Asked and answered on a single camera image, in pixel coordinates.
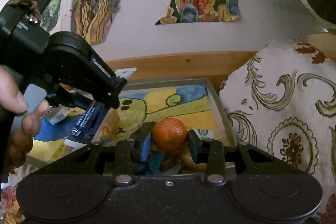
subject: wall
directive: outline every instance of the wall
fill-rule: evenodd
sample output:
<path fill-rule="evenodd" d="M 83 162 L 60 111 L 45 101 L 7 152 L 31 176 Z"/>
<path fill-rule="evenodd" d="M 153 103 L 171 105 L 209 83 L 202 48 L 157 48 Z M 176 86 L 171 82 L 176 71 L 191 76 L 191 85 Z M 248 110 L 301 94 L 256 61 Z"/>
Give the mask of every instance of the wall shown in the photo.
<path fill-rule="evenodd" d="M 0 7 L 7 1 L 0 0 Z M 169 0 L 121 0 L 106 42 L 93 47 L 104 60 L 178 52 L 258 51 L 272 39 L 307 41 L 308 34 L 321 31 L 299 0 L 238 1 L 239 21 L 157 26 Z"/>

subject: screw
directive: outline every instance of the screw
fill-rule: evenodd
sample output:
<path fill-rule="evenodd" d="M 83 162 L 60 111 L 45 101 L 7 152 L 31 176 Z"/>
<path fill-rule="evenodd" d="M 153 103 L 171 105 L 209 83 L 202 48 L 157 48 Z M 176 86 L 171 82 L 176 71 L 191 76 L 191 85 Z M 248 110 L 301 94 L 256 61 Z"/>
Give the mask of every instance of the screw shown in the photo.
<path fill-rule="evenodd" d="M 132 181 L 132 177 L 129 175 L 118 175 L 115 177 L 115 181 L 120 184 L 128 184 Z"/>
<path fill-rule="evenodd" d="M 166 181 L 166 186 L 174 186 L 174 182 L 172 182 L 172 181 Z"/>
<path fill-rule="evenodd" d="M 208 176 L 208 181 L 211 183 L 221 183 L 224 181 L 224 178 L 222 175 L 210 175 Z"/>

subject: brown cord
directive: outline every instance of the brown cord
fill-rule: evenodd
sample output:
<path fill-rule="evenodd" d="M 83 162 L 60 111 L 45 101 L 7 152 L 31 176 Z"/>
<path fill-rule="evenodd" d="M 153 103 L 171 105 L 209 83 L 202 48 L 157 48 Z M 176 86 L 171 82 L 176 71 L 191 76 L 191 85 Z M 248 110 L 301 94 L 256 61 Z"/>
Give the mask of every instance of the brown cord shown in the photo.
<path fill-rule="evenodd" d="M 37 18 L 40 23 L 42 20 L 41 13 L 39 11 L 37 1 L 36 0 L 9 0 L 6 5 L 20 6 L 23 8 L 27 8 L 31 15 Z"/>

